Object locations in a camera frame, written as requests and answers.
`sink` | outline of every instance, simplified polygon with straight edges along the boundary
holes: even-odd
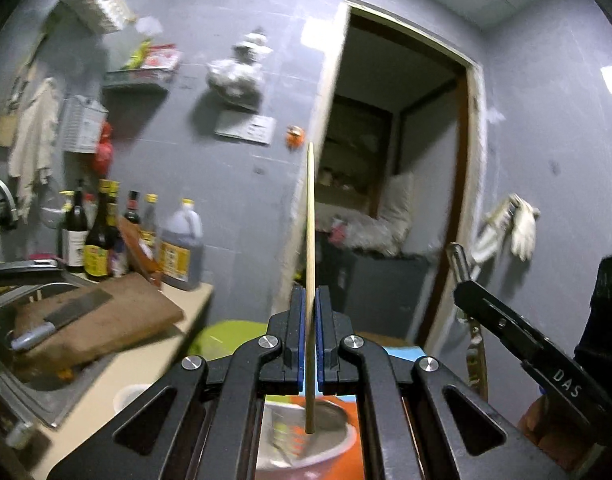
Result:
[[[21,403],[51,428],[58,428],[114,355],[74,368],[73,376],[69,378],[60,378],[56,374],[17,377],[14,372],[15,352],[10,349],[14,318],[17,308],[22,305],[87,285],[90,283],[86,280],[64,272],[62,279],[54,283],[22,285],[0,295],[0,394],[10,402]]]

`metal screw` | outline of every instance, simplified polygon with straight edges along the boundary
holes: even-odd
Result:
[[[203,360],[198,355],[189,355],[182,359],[182,368],[184,370],[196,370],[202,362]]]
[[[419,360],[419,367],[425,372],[434,372],[439,368],[439,363],[434,357],[422,357]]]
[[[261,348],[275,348],[279,340],[274,335],[262,335],[258,343]]]
[[[343,338],[343,344],[349,348],[361,348],[363,346],[363,339],[358,335],[349,335]]]

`red object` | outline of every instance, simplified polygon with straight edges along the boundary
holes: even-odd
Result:
[[[112,126],[108,121],[103,123],[102,135],[97,144],[97,152],[94,154],[92,161],[92,170],[99,176],[106,176],[110,165],[112,164],[112,143],[110,135],[112,134]]]
[[[28,256],[29,260],[54,260],[55,258],[57,258],[57,256],[50,253],[35,253]]]
[[[345,224],[339,224],[330,231],[328,241],[334,245],[341,245],[345,239]]]

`white plastic bag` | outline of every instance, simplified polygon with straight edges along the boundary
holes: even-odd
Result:
[[[410,229],[412,190],[411,173],[390,177],[384,190],[379,218],[358,216],[350,220],[345,228],[344,246],[377,251],[384,256],[397,256]]]
[[[233,57],[209,63],[208,85],[228,103],[257,110],[263,89],[261,60],[272,52],[266,41],[261,29],[246,34],[233,46]]]

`wall shelf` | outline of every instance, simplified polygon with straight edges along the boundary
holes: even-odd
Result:
[[[163,68],[136,68],[106,72],[103,89],[167,92],[177,72]]]
[[[315,184],[315,201],[364,211],[368,196],[351,189]]]

